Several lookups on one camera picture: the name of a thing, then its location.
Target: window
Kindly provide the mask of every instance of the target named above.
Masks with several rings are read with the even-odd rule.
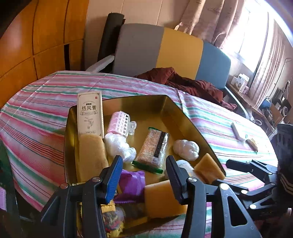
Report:
[[[239,23],[228,35],[221,49],[254,72],[265,43],[267,24],[267,11],[256,0],[246,0]]]

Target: chair armrest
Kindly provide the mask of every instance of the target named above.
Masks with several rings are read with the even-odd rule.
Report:
[[[248,115],[247,111],[242,106],[242,104],[239,102],[239,100],[235,97],[235,95],[226,86],[225,86],[224,90],[228,94],[228,96],[230,96],[231,98],[233,98],[235,104],[237,104],[238,108],[242,111],[242,115],[241,116],[243,116],[247,120],[249,120],[249,115]]]
[[[112,63],[114,61],[115,56],[114,55],[108,55],[107,57],[99,60],[92,66],[88,67],[86,71],[88,72],[100,72],[102,69],[104,69],[108,64]]]

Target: striped tablecloth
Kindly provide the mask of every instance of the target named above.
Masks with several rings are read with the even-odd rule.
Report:
[[[180,90],[113,74],[58,71],[35,81],[15,94],[1,109],[0,137],[6,146],[17,191],[41,210],[57,187],[65,182],[63,147],[68,110],[77,93],[102,91],[103,99],[135,95],[168,95],[191,119],[223,165],[231,183],[249,189],[263,186],[251,174],[227,169],[228,159],[256,159],[277,165],[274,149],[265,132],[245,118],[216,104]],[[238,141],[231,129],[236,121],[259,143],[259,152]],[[140,234],[139,237],[180,237],[184,216]],[[207,208],[206,235],[211,230],[211,206]]]

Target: yellow chair panel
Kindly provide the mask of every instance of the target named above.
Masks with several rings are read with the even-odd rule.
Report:
[[[173,67],[180,76],[195,79],[202,50],[201,39],[165,28],[156,68]]]

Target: beige curtain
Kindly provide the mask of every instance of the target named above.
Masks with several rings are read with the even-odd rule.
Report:
[[[190,0],[175,28],[220,47],[237,25],[245,0]]]
[[[269,19],[268,38],[260,66],[248,92],[248,97],[258,108],[271,86],[277,81],[277,71],[284,55],[283,31],[275,20]]]

